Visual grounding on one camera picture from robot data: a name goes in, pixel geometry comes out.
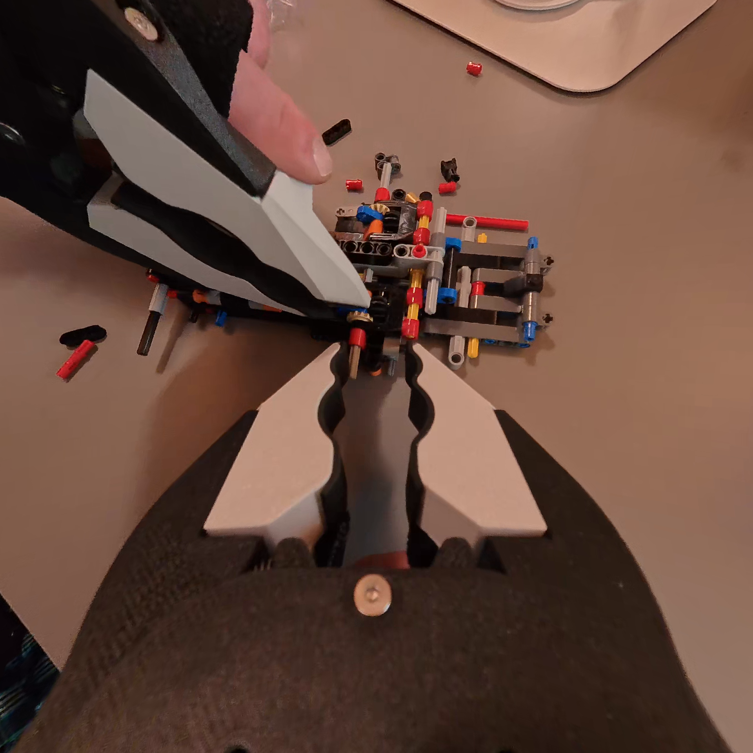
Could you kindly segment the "long red lego pin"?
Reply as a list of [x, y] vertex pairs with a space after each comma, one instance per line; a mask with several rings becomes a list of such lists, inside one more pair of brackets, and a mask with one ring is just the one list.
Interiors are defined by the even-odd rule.
[[56, 376], [61, 380], [69, 380], [79, 370], [82, 363], [84, 363], [95, 350], [96, 343], [91, 340], [83, 340], [60, 366], [56, 372]]

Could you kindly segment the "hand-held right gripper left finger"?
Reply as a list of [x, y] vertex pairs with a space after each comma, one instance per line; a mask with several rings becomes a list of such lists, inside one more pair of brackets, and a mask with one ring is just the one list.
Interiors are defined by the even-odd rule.
[[346, 413], [348, 370], [344, 344], [331, 345], [259, 406], [206, 534], [257, 536], [270, 552], [296, 538], [317, 566], [342, 566], [349, 511], [334, 431]]

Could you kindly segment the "multicoloured lego vehicle chassis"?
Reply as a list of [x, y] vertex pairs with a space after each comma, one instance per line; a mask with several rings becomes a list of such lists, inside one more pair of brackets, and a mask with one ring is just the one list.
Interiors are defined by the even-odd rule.
[[553, 259], [538, 239], [488, 243], [489, 218], [449, 215], [430, 192], [391, 188], [397, 155], [375, 155], [375, 201], [336, 211], [334, 240], [365, 284], [370, 304], [335, 306], [308, 320], [312, 338], [349, 347], [350, 375], [391, 373], [407, 344], [447, 338], [447, 364], [458, 370], [480, 344], [527, 349], [552, 317], [541, 309]]

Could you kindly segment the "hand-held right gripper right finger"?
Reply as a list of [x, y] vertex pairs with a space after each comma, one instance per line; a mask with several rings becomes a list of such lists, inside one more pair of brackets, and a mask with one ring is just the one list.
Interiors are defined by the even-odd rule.
[[407, 558], [430, 566], [450, 539], [539, 538], [547, 523], [494, 406], [419, 344], [405, 353], [417, 430], [406, 485]]

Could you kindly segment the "dark blue patterned cloth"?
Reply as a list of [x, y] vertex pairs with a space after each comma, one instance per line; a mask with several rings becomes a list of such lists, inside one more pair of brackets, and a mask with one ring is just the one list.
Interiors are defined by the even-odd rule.
[[1, 598], [1, 751], [9, 752], [47, 699], [60, 671]]

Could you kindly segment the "beige rounded board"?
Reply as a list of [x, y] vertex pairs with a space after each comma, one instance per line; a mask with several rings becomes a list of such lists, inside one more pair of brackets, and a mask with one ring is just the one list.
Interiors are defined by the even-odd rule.
[[411, 14], [570, 93], [609, 89], [715, 1], [580, 1], [524, 12], [495, 1], [396, 1]]

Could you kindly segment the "person's left hand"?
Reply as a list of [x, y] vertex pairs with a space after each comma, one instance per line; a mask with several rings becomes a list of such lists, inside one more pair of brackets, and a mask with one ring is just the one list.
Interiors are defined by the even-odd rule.
[[251, 31], [240, 52], [233, 81], [229, 124], [277, 168], [311, 185], [332, 174], [331, 154], [319, 131], [293, 100], [268, 77], [271, 32], [263, 1], [249, 1]]

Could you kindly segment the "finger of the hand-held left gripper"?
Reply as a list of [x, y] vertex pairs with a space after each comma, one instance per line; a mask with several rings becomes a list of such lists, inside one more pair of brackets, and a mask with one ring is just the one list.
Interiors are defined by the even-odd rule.
[[316, 299], [370, 303], [363, 281], [313, 210], [312, 186], [276, 171], [263, 196], [247, 193], [92, 70], [84, 117], [127, 181], [232, 234]]
[[155, 199], [120, 175], [108, 177], [87, 214], [91, 229], [196, 287], [295, 315], [331, 315], [329, 304], [287, 273], [261, 262], [232, 234]]

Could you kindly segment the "clear plastic bag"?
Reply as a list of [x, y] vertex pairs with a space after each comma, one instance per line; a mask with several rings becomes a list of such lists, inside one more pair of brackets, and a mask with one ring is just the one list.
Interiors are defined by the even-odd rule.
[[297, 21], [300, 1], [264, 1], [273, 33], [290, 29]]

